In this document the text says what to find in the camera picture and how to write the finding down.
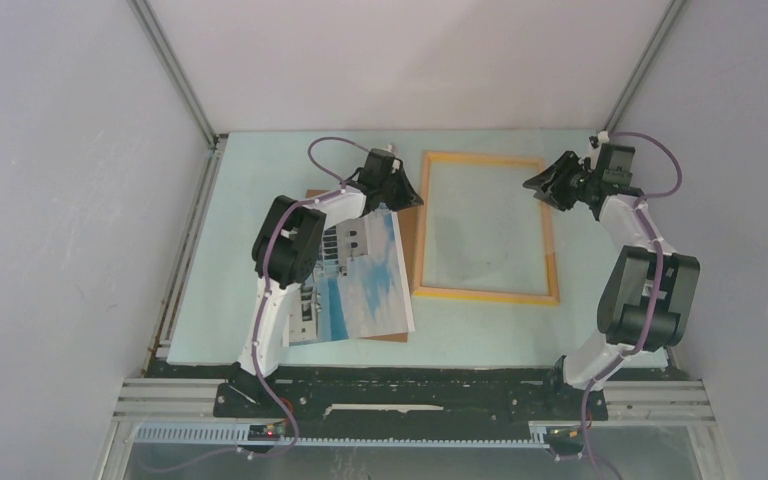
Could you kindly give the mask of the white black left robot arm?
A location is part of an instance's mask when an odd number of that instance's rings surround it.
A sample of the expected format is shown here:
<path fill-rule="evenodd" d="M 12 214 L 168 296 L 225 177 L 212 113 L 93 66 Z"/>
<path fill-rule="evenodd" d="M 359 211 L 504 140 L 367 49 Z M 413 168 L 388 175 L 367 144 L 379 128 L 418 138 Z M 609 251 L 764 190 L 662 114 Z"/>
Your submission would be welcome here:
<path fill-rule="evenodd" d="M 360 219 L 380 205 L 390 210 L 424 204 L 394 153 L 373 148 L 362 167 L 338 187 L 317 196 L 276 197 L 252 247 L 257 274 L 254 316 L 228 383 L 237 402 L 252 416 L 264 416 L 276 403 L 267 378 L 283 354 L 289 301 L 314 271 L 324 232 L 344 221 Z"/>

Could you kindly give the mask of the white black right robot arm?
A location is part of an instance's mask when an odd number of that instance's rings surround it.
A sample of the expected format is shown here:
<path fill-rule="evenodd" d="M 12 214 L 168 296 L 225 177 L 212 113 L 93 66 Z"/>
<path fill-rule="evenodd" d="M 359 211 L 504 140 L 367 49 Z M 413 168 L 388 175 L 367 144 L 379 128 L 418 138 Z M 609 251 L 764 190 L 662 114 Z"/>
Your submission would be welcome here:
<path fill-rule="evenodd" d="M 594 332 L 556 362 L 541 392 L 543 408 L 556 418 L 570 416 L 581 393 L 601 390 L 632 357 L 681 341 L 701 272 L 696 257 L 665 240 L 649 213 L 649 195 L 633 186 L 635 148 L 597 137 L 590 143 L 587 155 L 566 151 L 523 183 L 558 211 L 585 205 L 618 252 Z"/>

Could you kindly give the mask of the yellow wooden picture frame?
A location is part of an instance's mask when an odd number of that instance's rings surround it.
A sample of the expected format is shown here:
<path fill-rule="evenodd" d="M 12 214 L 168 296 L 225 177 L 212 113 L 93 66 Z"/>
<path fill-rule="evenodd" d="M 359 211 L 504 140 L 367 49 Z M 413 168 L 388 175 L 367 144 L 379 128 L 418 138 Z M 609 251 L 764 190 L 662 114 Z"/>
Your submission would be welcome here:
<path fill-rule="evenodd" d="M 425 152 L 414 294 L 559 305 L 552 214 L 522 186 L 544 168 L 540 157 Z"/>

